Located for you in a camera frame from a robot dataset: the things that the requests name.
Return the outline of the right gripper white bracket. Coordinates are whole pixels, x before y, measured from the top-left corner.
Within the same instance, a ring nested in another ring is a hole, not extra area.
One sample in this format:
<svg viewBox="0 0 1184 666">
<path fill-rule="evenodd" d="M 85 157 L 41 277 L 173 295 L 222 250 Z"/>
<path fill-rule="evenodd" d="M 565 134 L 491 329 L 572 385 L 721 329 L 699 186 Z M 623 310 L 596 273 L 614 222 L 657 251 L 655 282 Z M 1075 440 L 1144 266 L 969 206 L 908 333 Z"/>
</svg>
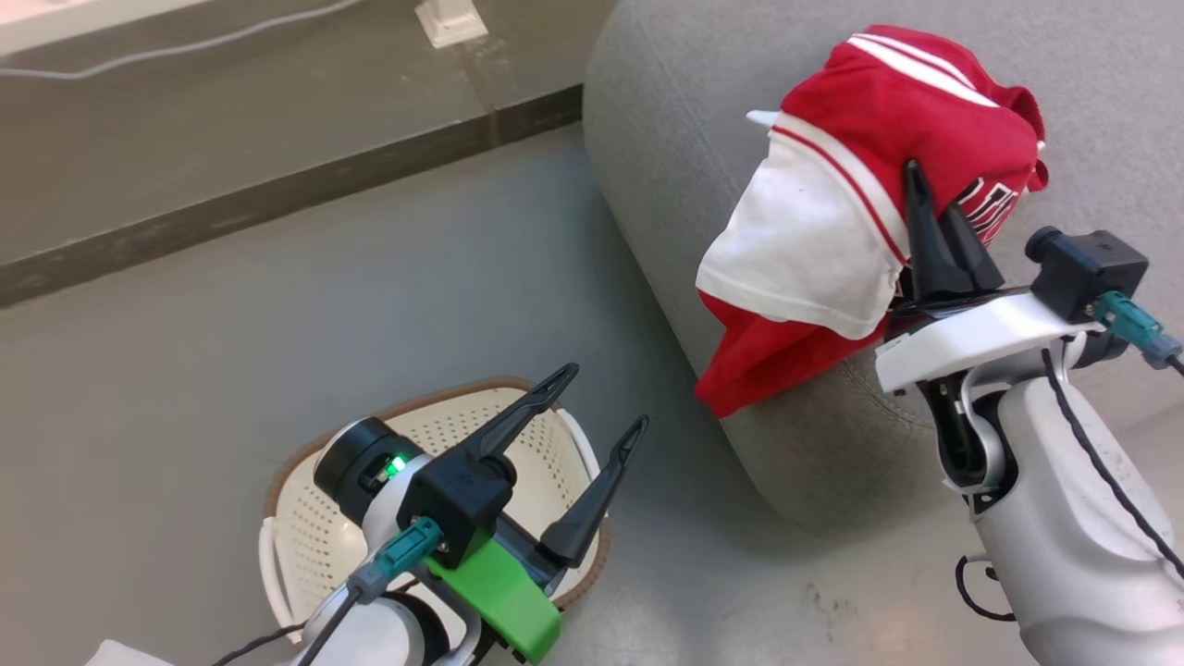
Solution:
<svg viewBox="0 0 1184 666">
<path fill-rule="evenodd" d="M 952 301 L 1002 289 L 998 265 L 961 205 L 939 210 L 915 159 L 905 165 L 905 196 L 914 301 Z M 1031 292 L 1016 292 L 883 344 L 874 369 L 884 393 L 961 371 L 977 385 L 1012 384 L 1043 374 L 1042 350 L 1049 350 L 1060 369 L 1086 367 L 1107 357 L 1108 334 L 1098 322 L 1067 322 Z"/>
</svg>

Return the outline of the left gripper green bracket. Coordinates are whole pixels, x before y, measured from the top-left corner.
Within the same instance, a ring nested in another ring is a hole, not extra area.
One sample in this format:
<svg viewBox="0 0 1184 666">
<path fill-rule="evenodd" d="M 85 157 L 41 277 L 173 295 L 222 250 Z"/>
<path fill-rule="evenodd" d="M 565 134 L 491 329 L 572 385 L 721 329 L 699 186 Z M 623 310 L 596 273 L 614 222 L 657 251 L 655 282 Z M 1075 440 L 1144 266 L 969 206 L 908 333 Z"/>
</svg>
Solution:
<svg viewBox="0 0 1184 666">
<path fill-rule="evenodd" d="M 478 460 L 503 455 L 579 370 L 567 363 L 452 448 Z M 485 630 L 540 666 L 562 628 L 551 588 L 581 565 L 646 431 L 642 414 L 540 538 L 511 534 L 507 502 L 491 539 L 449 570 L 433 557 L 445 549 L 433 520 L 397 526 L 411 478 L 444 452 L 427 454 L 375 417 L 343 427 L 314 465 L 314 484 L 363 531 L 367 552 L 313 614 L 313 666 L 464 666 Z"/>
</svg>

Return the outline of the red and white jersey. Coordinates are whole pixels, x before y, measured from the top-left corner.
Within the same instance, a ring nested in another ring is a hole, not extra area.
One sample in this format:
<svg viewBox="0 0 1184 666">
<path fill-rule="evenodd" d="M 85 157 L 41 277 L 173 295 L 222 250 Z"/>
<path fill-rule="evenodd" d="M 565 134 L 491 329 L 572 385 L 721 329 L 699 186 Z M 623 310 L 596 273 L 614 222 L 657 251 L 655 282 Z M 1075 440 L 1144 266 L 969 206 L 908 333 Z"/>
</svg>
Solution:
<svg viewBox="0 0 1184 666">
<path fill-rule="evenodd" d="M 729 220 L 699 262 L 723 338 L 695 388 L 718 418 L 824 374 L 884 337 L 910 257 L 905 167 L 937 209 L 995 241 L 1045 188 L 1040 103 L 942 36 L 871 25 L 834 47 L 778 111 Z"/>
</svg>

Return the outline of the white perforated plastic laundry basket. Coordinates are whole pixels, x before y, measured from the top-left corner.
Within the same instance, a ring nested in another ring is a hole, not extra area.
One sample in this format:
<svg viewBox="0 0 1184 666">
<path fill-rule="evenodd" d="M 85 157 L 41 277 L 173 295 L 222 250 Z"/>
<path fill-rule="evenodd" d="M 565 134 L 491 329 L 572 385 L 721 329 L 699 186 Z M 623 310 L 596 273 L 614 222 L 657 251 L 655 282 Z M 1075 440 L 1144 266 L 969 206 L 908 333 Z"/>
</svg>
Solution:
<svg viewBox="0 0 1184 666">
<path fill-rule="evenodd" d="M 528 391 L 519 376 L 495 376 L 381 410 L 379 418 L 423 452 L 448 450 Z M 329 436 L 288 459 L 264 502 L 258 555 L 262 582 L 278 625 L 316 611 L 366 557 L 363 531 L 339 514 L 317 488 L 314 468 Z M 534 418 L 508 450 L 517 470 L 508 514 L 534 538 L 574 505 L 600 465 L 587 435 L 561 405 Z"/>
</svg>

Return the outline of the grey fabric sofa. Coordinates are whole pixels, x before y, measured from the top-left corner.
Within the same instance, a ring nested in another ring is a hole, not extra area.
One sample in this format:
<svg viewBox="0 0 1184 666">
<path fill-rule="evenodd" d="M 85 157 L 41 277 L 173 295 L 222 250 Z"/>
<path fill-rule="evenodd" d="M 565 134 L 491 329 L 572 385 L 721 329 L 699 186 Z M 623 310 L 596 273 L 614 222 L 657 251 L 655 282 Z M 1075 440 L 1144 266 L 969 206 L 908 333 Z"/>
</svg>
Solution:
<svg viewBox="0 0 1184 666">
<path fill-rule="evenodd" d="M 1050 185 L 991 245 L 1025 283 L 1036 228 L 1109 230 L 1151 261 L 1135 300 L 1184 340 L 1184 0 L 619 0 L 588 63 L 597 181 L 699 374 L 722 337 L 694 290 L 773 109 L 847 36 L 892 24 L 963 43 L 995 81 L 1035 92 Z M 880 392 L 866 353 L 723 420 L 758 493 L 811 534 L 876 534 L 935 510 L 929 414 Z"/>
</svg>

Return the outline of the dark floor edge strip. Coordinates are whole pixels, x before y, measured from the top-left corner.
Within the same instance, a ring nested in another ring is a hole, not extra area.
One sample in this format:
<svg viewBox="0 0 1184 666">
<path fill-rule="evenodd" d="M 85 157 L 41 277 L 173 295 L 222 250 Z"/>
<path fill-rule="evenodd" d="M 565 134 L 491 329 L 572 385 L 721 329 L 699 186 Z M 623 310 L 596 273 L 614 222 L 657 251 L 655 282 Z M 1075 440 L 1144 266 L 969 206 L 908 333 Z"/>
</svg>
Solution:
<svg viewBox="0 0 1184 666">
<path fill-rule="evenodd" d="M 330 164 L 297 169 L 288 177 L 5 263 L 0 265 L 0 309 L 574 124 L 583 117 L 583 84 L 541 94 L 484 117 L 465 119 Z"/>
</svg>

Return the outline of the white floor socket box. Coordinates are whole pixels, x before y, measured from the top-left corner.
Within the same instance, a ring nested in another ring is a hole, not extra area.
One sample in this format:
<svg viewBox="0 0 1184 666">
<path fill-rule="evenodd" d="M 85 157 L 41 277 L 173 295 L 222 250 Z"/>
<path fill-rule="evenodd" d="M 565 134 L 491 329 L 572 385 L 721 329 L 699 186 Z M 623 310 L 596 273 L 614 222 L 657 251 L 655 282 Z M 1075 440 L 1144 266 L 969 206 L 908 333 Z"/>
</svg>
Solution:
<svg viewBox="0 0 1184 666">
<path fill-rule="evenodd" d="M 435 49 L 477 41 L 489 33 L 475 0 L 420 0 L 416 14 Z"/>
</svg>

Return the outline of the white sheet corner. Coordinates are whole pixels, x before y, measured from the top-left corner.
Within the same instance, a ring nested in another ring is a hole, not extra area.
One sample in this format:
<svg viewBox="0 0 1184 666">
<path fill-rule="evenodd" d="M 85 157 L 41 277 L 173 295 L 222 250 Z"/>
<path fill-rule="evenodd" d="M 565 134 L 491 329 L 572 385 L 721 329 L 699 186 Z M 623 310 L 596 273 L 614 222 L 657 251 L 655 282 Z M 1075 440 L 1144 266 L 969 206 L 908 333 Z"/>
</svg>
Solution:
<svg viewBox="0 0 1184 666">
<path fill-rule="evenodd" d="M 116 640 L 103 641 L 83 666 L 175 666 Z"/>
</svg>

